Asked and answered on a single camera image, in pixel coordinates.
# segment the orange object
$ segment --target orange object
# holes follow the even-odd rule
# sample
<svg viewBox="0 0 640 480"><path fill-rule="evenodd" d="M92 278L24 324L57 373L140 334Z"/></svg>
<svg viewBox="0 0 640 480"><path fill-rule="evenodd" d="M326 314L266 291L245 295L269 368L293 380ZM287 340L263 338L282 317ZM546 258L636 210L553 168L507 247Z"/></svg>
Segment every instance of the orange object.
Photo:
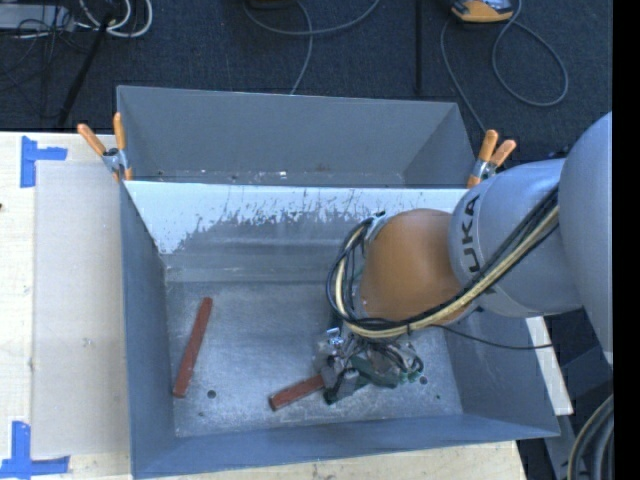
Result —
<svg viewBox="0 0 640 480"><path fill-rule="evenodd" d="M505 140L498 149L496 149L497 144L498 132L487 130L480 147L478 159L473 166L473 172L469 175L467 188L475 187L483 180L483 176L486 178L487 175L493 174L516 149L516 142L511 139Z"/></svg>
<svg viewBox="0 0 640 480"><path fill-rule="evenodd" d="M500 167L514 149L516 149L515 140L508 139L500 144L500 147L496 149L496 152L491 155L491 159L489 160L492 169L495 170Z"/></svg>
<svg viewBox="0 0 640 480"><path fill-rule="evenodd" d="M193 324L193 329L191 330L189 343L184 351L182 363L180 363L180 369L178 370L178 376L173 386L173 396L177 398L184 398L187 394L187 388L189 387L191 377L193 376L193 369L196 365L196 359L198 359L200 345L202 345L202 339L204 338L204 333L207 329L207 323L209 322L212 307L213 300L211 297L205 297L202 299L200 309L198 309L198 314L196 315L196 320Z"/></svg>
<svg viewBox="0 0 640 480"><path fill-rule="evenodd" d="M113 132L116 136L116 144L120 151L124 151L127 147L127 139L124 133L124 126L122 125L122 115L120 112L116 112L113 116ZM124 179L132 180L133 179L133 168L127 167L124 170Z"/></svg>
<svg viewBox="0 0 640 480"><path fill-rule="evenodd" d="M323 387L324 380L322 379L322 375L318 374L315 377L311 377L309 379L303 380L302 382L298 382L297 384L283 389L282 391L269 397L269 406L274 411L277 411L285 405L289 405L290 403L293 403L296 400L300 400L301 398L304 398L311 393L315 393Z"/></svg>
<svg viewBox="0 0 640 480"><path fill-rule="evenodd" d="M107 148L102 143L102 141L86 124L80 123L78 125L78 133L84 137L84 140L87 141L87 144L89 144L89 146L91 146L91 149L93 149L98 155L102 156L107 151Z"/></svg>

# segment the cable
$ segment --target cable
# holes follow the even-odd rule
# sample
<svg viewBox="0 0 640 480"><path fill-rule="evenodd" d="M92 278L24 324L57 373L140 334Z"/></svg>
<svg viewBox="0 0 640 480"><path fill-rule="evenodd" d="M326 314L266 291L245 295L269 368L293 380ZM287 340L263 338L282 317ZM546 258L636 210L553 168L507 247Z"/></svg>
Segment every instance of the cable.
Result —
<svg viewBox="0 0 640 480"><path fill-rule="evenodd" d="M593 480L602 479L602 465L604 464L604 456L607 452L607 445L613 435L613 418L609 418L605 423L604 430L598 436L593 445L593 456L591 464L591 474Z"/></svg>
<svg viewBox="0 0 640 480"><path fill-rule="evenodd" d="M127 24L127 22L129 21L129 19L131 18L131 14L132 14L132 8L131 8L131 2L130 0L124 0L125 5L127 7L126 13L125 13L125 17L120 20L118 23L115 23L114 25L110 25L107 27L107 33L111 36L114 37L120 37L120 38L125 38L125 39L132 39L132 38L136 38L136 37L140 37L144 34L147 33L147 31L151 28L151 24L153 23L153 5L151 3L151 0L144 0L145 2L145 6L147 8L147 21L144 24L144 26L136 31L131 31L131 32L120 32L117 29L122 28L124 25ZM84 28L90 28L91 30L98 30L100 28L100 22L96 19L95 16L93 16L93 14L91 14L91 11L89 11L87 5L85 4L84 0L78 0L78 3L80 4L80 7L82 8L82 12L84 12L85 16L89 19L89 21L91 21L91 23L93 24L93 26L91 25L87 25L86 23L80 23L78 22L78 26L80 27L84 27Z"/></svg>
<svg viewBox="0 0 640 480"><path fill-rule="evenodd" d="M493 68L493 72L494 72L496 78L498 79L498 81L500 82L500 84L507 90L507 92L509 92L509 94L511 94L513 97L515 97L519 101L521 101L521 102L523 102L523 103L525 103L527 105L534 106L534 107L551 107L551 106L557 105L558 103L560 103L565 98L565 96L567 95L567 92L569 90L569 74L567 73L567 69L565 68L564 63L562 62L562 60L560 59L558 54L553 50L553 48L546 41L544 41L544 39L542 39L537 33L535 33L533 30L531 30L529 27L527 27L526 25L523 25L523 24L521 24L521 23L516 21L517 17L520 15L521 10L522 10L522 0L517 0L516 10L514 11L514 13L511 16L511 18L504 25L504 27L502 28L502 30L498 34L498 37L496 38L496 40L493 43L493 48L491 50L491 66ZM471 114L473 115L473 118L476 120L476 123L478 124L480 129L483 132L486 132L487 129L485 128L484 124L482 123L482 121L478 117L477 113L475 112L473 106L469 102L469 99L467 98L467 96L465 95L464 91L462 90L462 87L458 83L458 80L456 79L456 77L455 77L455 75L453 73L453 69L451 68L451 66L449 64L449 60L447 58L445 42L444 42L444 36L445 36L445 31L447 30L447 28L449 26L449 23L452 20L453 20L453 18L450 16L449 19L445 22L444 26L442 27L442 31L440 32L440 51L442 52L442 56L443 56L443 60L444 60L447 72L449 73L449 76L453 80L453 83L456 86L456 89L458 90L458 92L460 94L460 97L462 98L462 100L464 101L465 105L467 106L467 108L469 109ZM511 87L509 87L509 85L506 83L504 78L502 78L502 75L500 75L500 72L498 71L498 62L497 62L498 45L500 44L500 41L502 40L502 38L503 38L504 34L507 32L507 30L509 30L509 28L511 28L511 26L513 26L513 25L516 25L516 26L520 27L521 29L523 29L524 31L528 32L536 40L538 40L544 47L546 47L547 50L551 53L551 56L553 57L553 59L556 61L556 63L560 67L560 69L562 71L562 76L563 76L563 88L562 88L562 92L560 93L560 95L557 98L555 98L554 100L546 101L546 102L540 102L540 101L534 101L534 100L530 100L528 98L525 98L524 96L521 96L520 94L516 93L513 89L511 89Z"/></svg>
<svg viewBox="0 0 640 480"><path fill-rule="evenodd" d="M297 1L296 3L298 4L298 7L300 7L300 9L302 10L302 12L304 13L305 19L307 21L307 27L308 30L281 30L278 28L273 28L270 27L268 25L265 25L264 23L262 23L261 21L259 21L258 19L256 19L250 12L249 12L249 6L247 4L246 1L244 1L244 5L243 5L243 9L245 14L249 17L249 19L251 21L253 21L256 25L269 30L270 32L275 32L277 34L283 34L283 35L289 35L289 36L308 36L309 37L309 46L308 46L308 51L307 51L307 57L304 61L304 65L302 66L302 70L300 71L300 75L298 75L298 79L296 80L296 83L293 85L293 89L291 89L291 91L289 92L289 94L295 94L295 92L298 89L298 86L300 85L300 82L302 81L302 77L304 76L307 67L309 66L309 61L311 60L311 51L313 49L313 36L318 35L318 34L327 34L330 32L337 32L340 30L344 30L346 28L352 27L354 25L356 25L357 23L360 23L363 19L365 19L367 16L369 16L369 14L371 14L373 12L373 10L378 6L378 3L380 2L380 0L375 0L373 2L373 4L362 14L360 15L358 18L356 18L355 20L352 20L348 23L343 23L342 25L337 25L335 27L330 27L330 28L325 28L325 29L320 29L320 30L314 30L312 25L311 25L311 18L309 17L309 13L307 12L307 10L304 8L304 6L302 5L302 3L300 3L300 1Z"/></svg>
<svg viewBox="0 0 640 480"><path fill-rule="evenodd" d="M473 341L479 341L480 343L484 343L485 345L491 345L492 347L506 348L509 350L538 350L541 348L553 347L553 344L551 343L547 343L546 345L533 345L533 346L504 345L502 343L495 343L493 341L488 341L482 338L478 338L477 336L471 336L470 334L465 334L463 332L456 331L451 327L447 327L446 325L431 324L429 327L437 327L439 329L444 329L445 331L451 332L453 334L457 334L458 336L462 336L463 338L467 338Z"/></svg>
<svg viewBox="0 0 640 480"><path fill-rule="evenodd" d="M289 35L289 36L310 36L310 35L328 34L328 33L331 33L331 32L338 32L340 30L344 30L346 28L352 27L352 26L360 23L367 16L369 16L369 14L371 14L374 11L374 9L378 6L379 3L380 3L380 0L375 0L373 2L373 4L371 4L371 6L362 15L360 15L355 20L349 21L347 23L343 23L342 25L337 25L335 27L329 27L329 28L318 29L318 30L282 30L282 29L278 29L278 28L273 28L273 27L270 27L268 25L265 25L261 21L258 21L249 12L248 5L247 5L246 1L244 2L243 8L244 8L244 12L246 13L246 15L249 17L249 19L251 21L253 21L256 25L259 25L259 26L261 26L262 28L264 28L266 30L270 30L271 32L276 32L278 34L285 34L285 35Z"/></svg>
<svg viewBox="0 0 640 480"><path fill-rule="evenodd" d="M576 437L571 454L569 455L569 466L567 480L577 480L580 472L580 461L585 450L591 446L594 440L598 439L598 435L603 428L607 429L609 421L613 419L613 394L602 402L602 404L593 412L591 417L580 429L580 433Z"/></svg>
<svg viewBox="0 0 640 480"><path fill-rule="evenodd" d="M329 302L336 314L354 333L367 338L390 338L404 333L409 334L414 330L423 329L433 323L437 323L443 318L454 316L489 286L497 282L526 254L539 245L549 235L550 229L557 226L559 213L557 197L558 186L556 185L516 226L493 256L484 263L476 275L457 295L447 302L402 321L356 318L345 307L343 283L346 258L352 249L363 242L372 219L363 221L359 227L354 229L351 235L348 235L345 246L341 249L341 253L329 271L326 286ZM335 299L331 293L331 282L334 275Z"/></svg>
<svg viewBox="0 0 640 480"><path fill-rule="evenodd" d="M312 32L313 26L311 25L311 18L309 17L309 13L299 1L296 3L298 4L298 7L300 7L300 9L302 10L304 17L307 20L307 25L309 26L309 32ZM304 76L305 72L307 71L307 67L309 66L312 50L313 50L313 34L309 34L309 46L307 48L307 57L304 60L304 64L302 65L302 69L300 70L300 74L298 75L298 79L296 80L296 83L293 84L293 89L291 89L291 92L289 94L295 94L295 92L298 90L298 86L302 81L302 77Z"/></svg>

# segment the clamp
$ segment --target clamp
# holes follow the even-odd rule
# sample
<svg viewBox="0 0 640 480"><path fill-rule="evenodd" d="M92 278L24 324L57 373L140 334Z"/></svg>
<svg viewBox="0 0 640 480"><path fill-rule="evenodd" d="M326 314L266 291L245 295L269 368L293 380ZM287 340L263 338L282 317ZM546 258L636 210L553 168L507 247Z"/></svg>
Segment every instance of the clamp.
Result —
<svg viewBox="0 0 640 480"><path fill-rule="evenodd" d="M122 125L122 116L120 112L116 112L113 116L113 130L116 136L116 145L117 148L111 148L107 150L102 141L96 136L91 128L89 128L86 124L80 123L77 127L78 133L84 137L87 141L87 144L91 146L99 156L102 158L102 161L107 166L107 169L111 171L113 178L116 182L120 181L120 170L124 172L124 179L131 180L133 179L133 169L129 165L129 160L127 159L127 154L125 152L125 148L127 146L127 141L124 133L124 126Z"/></svg>
<svg viewBox="0 0 640 480"><path fill-rule="evenodd" d="M467 188L476 186L482 180L493 176L496 173L496 169L500 167L511 152L516 148L516 142L514 140L505 140L498 149L498 132L495 130L487 130L480 147L480 153L476 160L473 170L469 175L467 181Z"/></svg>

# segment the wooden table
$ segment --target wooden table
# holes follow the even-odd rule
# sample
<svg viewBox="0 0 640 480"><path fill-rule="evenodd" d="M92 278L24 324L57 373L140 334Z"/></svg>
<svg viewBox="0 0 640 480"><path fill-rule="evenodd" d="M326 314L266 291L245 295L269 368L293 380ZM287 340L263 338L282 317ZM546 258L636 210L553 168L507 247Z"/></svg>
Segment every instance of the wooden table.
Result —
<svg viewBox="0 0 640 480"><path fill-rule="evenodd" d="M42 362L33 360L34 347L38 345L34 336L34 318L38 314L34 308L36 268L34 266L37 249L35 236L36 225L36 191L38 187L20 188L20 153L21 138L27 135L38 142L39 148L48 146L64 147L68 155L64 162L65 169L71 173L78 166L90 166L91 170L99 172L98 178L105 190L110 190L115 183L101 160L87 146L83 139L76 134L43 134L43 133L0 133L0 459L5 458L5 453L10 448L11 422L22 421L32 424L33 438L37 438L39 427L34 425L34 397L46 397L46 393L38 393L34 389L34 377L37 377ZM109 148L115 145L113 136L100 137ZM36 179L45 183L46 179ZM74 221L82 220L84 215L74 216ZM80 254L83 247L87 246L90 235L74 237L74 253ZM546 329L538 324L531 323L532 335L538 342L548 340ZM84 339L86 348L90 341L81 335L73 336L74 330L69 331L71 337L65 339ZM539 351L548 354L551 349ZM559 372L555 356L541 355L541 364L553 371ZM74 356L58 356L46 358L61 363L74 361ZM566 397L564 384L548 382L558 414L566 414L571 411L570 403ZM77 418L77 421L69 421L72 428L82 431L91 430L96 424L110 414L97 414L89 412L89 416ZM47 458L38 456L37 450L32 451L33 459ZM65 455L70 455L69 472L62 475L51 475L53 478L130 478L128 443L126 439L119 440L115 449L113 446L98 447L90 452L68 450ZM525 479L524 470L515 442L491 443L463 447L450 447L443 449L431 449L419 452L404 452L376 455L363 458L343 459L324 462L310 462L292 464L286 466L267 467L260 469L247 469L212 474L190 476L197 479L492 479L515 480Z"/></svg>

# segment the white cable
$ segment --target white cable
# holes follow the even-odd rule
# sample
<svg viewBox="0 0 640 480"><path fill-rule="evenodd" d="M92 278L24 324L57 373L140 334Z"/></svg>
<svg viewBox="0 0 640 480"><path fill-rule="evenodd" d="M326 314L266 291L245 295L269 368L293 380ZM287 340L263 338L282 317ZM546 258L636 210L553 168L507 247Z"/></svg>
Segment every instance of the white cable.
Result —
<svg viewBox="0 0 640 480"><path fill-rule="evenodd" d="M84 0L78 0L78 3L80 4L80 7L82 7L82 12L84 12L85 16L89 18L89 21L91 21L93 25L87 25L86 23L82 23L80 21L76 22L76 25L83 28L98 30L100 28L100 22L95 18L93 14L91 14L91 11L89 11L87 4L84 3ZM129 18L131 17L131 2L129 0L124 0L124 3L127 6L127 12L125 14L125 17L120 21L120 23L116 23L115 25L111 25L110 27L108 27L107 32L109 32L110 30L120 28L125 23L127 23L127 21L129 21Z"/></svg>
<svg viewBox="0 0 640 480"><path fill-rule="evenodd" d="M127 6L127 12L126 12L125 17L119 23L116 23L115 25L107 27L107 33L109 35L111 35L111 36L121 37L121 38L125 38L125 39L131 39L131 38L135 38L135 37L140 37L143 34L146 34L147 31L149 30L149 28L151 28L151 24L153 23L153 5L151 4L151 0L144 0L145 5L147 7L147 14L148 14L147 22L145 23L145 25L140 30L137 30L135 32L129 32L129 33L127 33L127 32L119 32L117 30L119 28L122 28L129 21L129 19L131 18L131 2L129 0L124 0L124 1L125 1L126 6ZM92 30L97 30L100 27L100 22L91 14L91 12L87 8L86 4L84 3L84 0L78 0L78 2L80 3L80 7L82 7L82 11L85 13L87 18L95 26L87 25L86 23L77 23L77 25L80 26L80 27L90 28Z"/></svg>

